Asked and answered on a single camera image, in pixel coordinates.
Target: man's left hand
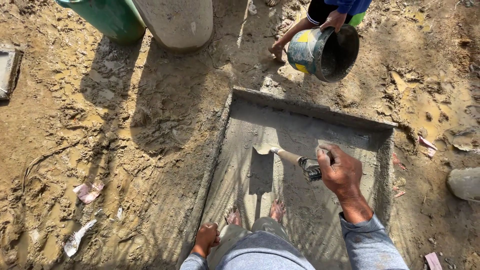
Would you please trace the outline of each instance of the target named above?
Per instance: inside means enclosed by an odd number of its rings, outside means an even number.
[[[327,20],[323,25],[320,26],[320,30],[324,30],[329,26],[333,26],[335,28],[335,32],[339,32],[340,28],[342,27],[343,23],[345,23],[345,19],[347,18],[347,14],[339,13],[338,11],[334,10],[330,12],[327,17]]]
[[[191,253],[197,252],[203,258],[207,258],[212,247],[220,244],[220,237],[218,237],[220,232],[217,228],[218,225],[216,223],[203,224],[200,229],[198,229],[195,245]]]

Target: concrete slab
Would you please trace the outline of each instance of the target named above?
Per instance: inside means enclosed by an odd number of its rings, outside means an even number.
[[[267,216],[271,202],[279,197],[287,205],[283,224],[293,244],[316,268],[350,269],[342,239],[335,195],[323,182],[307,182],[301,170],[273,154],[260,155],[253,143],[278,144],[285,150],[311,158],[319,143],[338,144],[363,162],[361,189],[384,223],[391,202],[391,158],[395,123],[378,122],[330,108],[284,100],[259,91],[236,87],[227,100],[220,124],[214,170],[205,172],[201,188],[207,188],[201,220],[225,225],[225,209],[236,204],[243,225]],[[190,252],[194,233],[187,233],[177,268]]]
[[[10,99],[15,88],[22,52],[0,45],[0,100]]]

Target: gray pants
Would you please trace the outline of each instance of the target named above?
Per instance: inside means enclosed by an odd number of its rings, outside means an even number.
[[[225,255],[225,253],[240,239],[245,236],[254,233],[256,231],[266,231],[273,233],[280,238],[285,239],[287,242],[290,242],[288,239],[287,232],[285,229],[270,217],[263,217],[257,219],[253,225],[252,230],[249,231],[238,225],[230,224],[222,228],[220,232],[220,244],[214,248],[207,257],[208,268],[214,270],[217,264],[220,262],[220,259]]]

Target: black shorts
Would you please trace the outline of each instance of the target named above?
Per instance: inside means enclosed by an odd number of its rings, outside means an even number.
[[[336,10],[338,6],[327,5],[324,0],[312,0],[308,6],[307,18],[312,24],[323,25],[330,12]],[[347,14],[345,23],[348,24],[352,15]]]

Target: trowel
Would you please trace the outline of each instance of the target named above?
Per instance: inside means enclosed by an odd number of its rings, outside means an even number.
[[[293,153],[283,150],[280,146],[276,144],[253,144],[253,148],[257,150],[257,153],[259,153],[260,155],[266,155],[269,152],[272,152],[277,154],[279,157],[290,161],[293,164],[299,165],[300,168],[302,168],[303,175],[310,182],[322,179],[322,172],[320,171],[320,167],[318,166],[318,160],[295,155]]]

